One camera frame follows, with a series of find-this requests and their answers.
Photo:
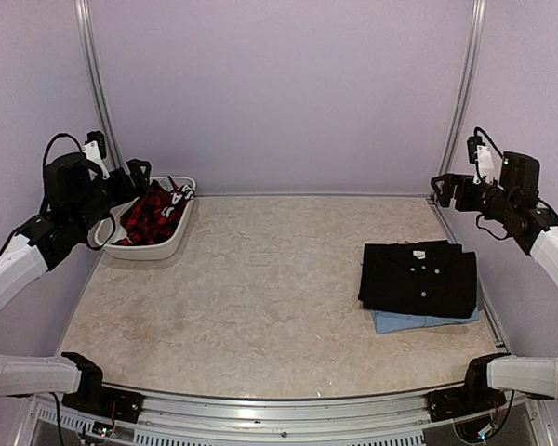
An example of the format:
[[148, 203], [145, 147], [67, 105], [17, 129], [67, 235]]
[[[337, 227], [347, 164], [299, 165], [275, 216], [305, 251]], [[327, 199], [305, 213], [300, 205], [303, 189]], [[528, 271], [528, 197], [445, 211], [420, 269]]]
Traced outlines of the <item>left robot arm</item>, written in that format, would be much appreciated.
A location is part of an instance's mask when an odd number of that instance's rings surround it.
[[[42, 167], [40, 211], [15, 228], [0, 249], [0, 311], [27, 285], [59, 265], [75, 246], [88, 245], [92, 228], [112, 219], [114, 207], [139, 198], [149, 187], [151, 166], [133, 159], [129, 171], [103, 171], [81, 151]], [[0, 398], [60, 393], [92, 413], [111, 405], [103, 372], [77, 353], [55, 357], [0, 354]]]

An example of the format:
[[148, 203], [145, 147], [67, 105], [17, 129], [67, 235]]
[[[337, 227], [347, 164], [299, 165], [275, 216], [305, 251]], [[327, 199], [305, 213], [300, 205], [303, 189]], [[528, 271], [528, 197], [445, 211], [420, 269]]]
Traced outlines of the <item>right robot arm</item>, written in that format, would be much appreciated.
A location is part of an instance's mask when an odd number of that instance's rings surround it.
[[[514, 240], [558, 288], [558, 215], [539, 199], [538, 160], [506, 151], [499, 178], [487, 180], [482, 168], [490, 160], [487, 147], [480, 146], [471, 158], [474, 176], [447, 173], [432, 178], [437, 203], [444, 208], [454, 203], [459, 212], [476, 212], [501, 224], [505, 237]], [[494, 393], [505, 390], [558, 400], [558, 358], [492, 354], [474, 359], [457, 403], [463, 411], [475, 413]]]

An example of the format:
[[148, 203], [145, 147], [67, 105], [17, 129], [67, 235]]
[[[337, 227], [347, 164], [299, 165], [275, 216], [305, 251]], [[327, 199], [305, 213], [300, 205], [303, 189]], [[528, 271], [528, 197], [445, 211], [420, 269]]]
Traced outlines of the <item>black long sleeve shirt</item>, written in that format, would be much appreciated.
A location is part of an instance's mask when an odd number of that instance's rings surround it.
[[367, 243], [358, 299], [370, 310], [468, 319], [477, 309], [476, 255], [446, 240]]

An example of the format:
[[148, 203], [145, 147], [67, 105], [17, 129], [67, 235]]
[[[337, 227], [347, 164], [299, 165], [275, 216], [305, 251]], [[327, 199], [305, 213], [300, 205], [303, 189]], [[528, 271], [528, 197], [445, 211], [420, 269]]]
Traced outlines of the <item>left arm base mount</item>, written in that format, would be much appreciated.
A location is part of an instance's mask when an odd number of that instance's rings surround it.
[[138, 392], [103, 385], [101, 368], [76, 352], [63, 352], [63, 358], [71, 360], [81, 372], [80, 384], [74, 393], [64, 394], [64, 407], [82, 413], [136, 424], [139, 420], [144, 396]]

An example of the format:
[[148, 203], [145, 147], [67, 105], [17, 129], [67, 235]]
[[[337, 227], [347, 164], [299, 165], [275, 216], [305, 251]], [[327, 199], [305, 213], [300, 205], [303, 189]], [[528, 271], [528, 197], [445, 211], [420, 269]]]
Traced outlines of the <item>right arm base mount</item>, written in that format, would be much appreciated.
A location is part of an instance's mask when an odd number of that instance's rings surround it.
[[503, 406], [507, 400], [501, 390], [487, 384], [487, 365], [508, 353], [485, 355], [470, 361], [463, 383], [457, 387], [434, 390], [426, 400], [430, 419], [434, 422], [463, 417]]

